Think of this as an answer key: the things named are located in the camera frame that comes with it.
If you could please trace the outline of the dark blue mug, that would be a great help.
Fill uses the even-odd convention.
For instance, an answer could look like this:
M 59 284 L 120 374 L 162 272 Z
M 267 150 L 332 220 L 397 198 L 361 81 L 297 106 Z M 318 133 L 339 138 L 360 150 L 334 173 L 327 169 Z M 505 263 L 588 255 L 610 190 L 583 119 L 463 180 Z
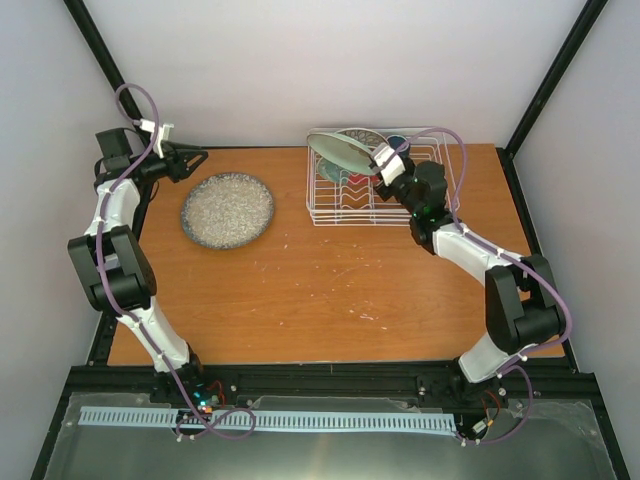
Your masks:
M 407 139 L 402 135 L 398 135 L 398 134 L 389 135 L 386 138 L 386 140 L 388 144 L 395 150 L 402 151 L 409 147 L 409 144 L 407 143 Z

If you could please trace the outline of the large grey rimmed plate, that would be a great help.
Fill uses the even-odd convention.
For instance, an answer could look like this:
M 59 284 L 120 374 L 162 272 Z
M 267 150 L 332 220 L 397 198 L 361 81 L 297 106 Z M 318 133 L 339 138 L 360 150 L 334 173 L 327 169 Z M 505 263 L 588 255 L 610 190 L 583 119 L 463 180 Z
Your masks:
M 225 172 L 206 178 L 189 192 L 180 220 L 183 231 L 196 244 L 230 250 L 260 237 L 274 212 L 274 196 L 261 180 Z

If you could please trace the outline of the floral patterned bowl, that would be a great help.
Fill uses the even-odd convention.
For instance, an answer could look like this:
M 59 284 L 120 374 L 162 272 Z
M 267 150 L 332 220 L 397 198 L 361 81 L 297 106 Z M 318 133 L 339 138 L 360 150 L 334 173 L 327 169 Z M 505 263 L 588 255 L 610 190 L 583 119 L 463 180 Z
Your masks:
M 344 128 L 338 130 L 337 134 L 356 140 L 371 151 L 375 150 L 381 144 L 388 143 L 382 134 L 366 128 Z

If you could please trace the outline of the mint plate with flower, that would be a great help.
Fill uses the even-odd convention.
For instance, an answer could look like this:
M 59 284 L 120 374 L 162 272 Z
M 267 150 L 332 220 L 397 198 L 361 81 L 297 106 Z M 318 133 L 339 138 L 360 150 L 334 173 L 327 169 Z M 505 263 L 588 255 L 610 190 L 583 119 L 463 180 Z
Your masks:
M 327 161 L 361 175 L 374 174 L 372 150 L 363 143 L 339 133 L 317 132 L 307 135 L 308 146 Z

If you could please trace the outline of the red and teal plate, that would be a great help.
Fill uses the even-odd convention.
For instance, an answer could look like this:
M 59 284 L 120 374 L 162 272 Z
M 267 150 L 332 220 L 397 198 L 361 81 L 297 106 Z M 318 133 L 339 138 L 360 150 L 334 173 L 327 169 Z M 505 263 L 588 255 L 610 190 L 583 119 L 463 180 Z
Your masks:
M 349 184 L 357 185 L 371 179 L 369 175 L 349 171 L 325 158 L 320 158 L 317 161 L 316 171 L 324 180 L 339 186 Z

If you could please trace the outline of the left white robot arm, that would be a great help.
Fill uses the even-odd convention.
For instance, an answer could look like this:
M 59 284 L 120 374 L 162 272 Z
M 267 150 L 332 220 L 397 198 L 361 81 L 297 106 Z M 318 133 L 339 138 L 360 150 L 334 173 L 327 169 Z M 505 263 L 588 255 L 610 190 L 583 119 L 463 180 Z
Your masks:
M 161 139 L 145 160 L 133 155 L 124 128 L 96 134 L 97 205 L 85 233 L 67 251 L 91 306 L 125 325 L 159 374 L 176 373 L 172 388 L 186 402 L 201 400 L 208 378 L 197 355 L 172 328 L 156 299 L 151 264 L 133 231 L 140 188 L 162 178 L 185 180 L 208 158 L 201 147 Z

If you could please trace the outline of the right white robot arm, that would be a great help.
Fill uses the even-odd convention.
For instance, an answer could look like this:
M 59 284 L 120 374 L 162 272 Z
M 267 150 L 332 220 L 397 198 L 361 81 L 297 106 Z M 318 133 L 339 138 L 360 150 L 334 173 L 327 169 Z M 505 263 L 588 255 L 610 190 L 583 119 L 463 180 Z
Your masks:
M 410 213 L 414 241 L 484 287 L 486 333 L 458 359 L 467 382 L 500 376 L 536 348 L 562 340 L 569 314 L 543 256 L 504 250 L 455 219 L 446 206 L 443 165 L 399 156 L 377 156 L 372 165 L 379 169 L 378 195 L 394 198 Z

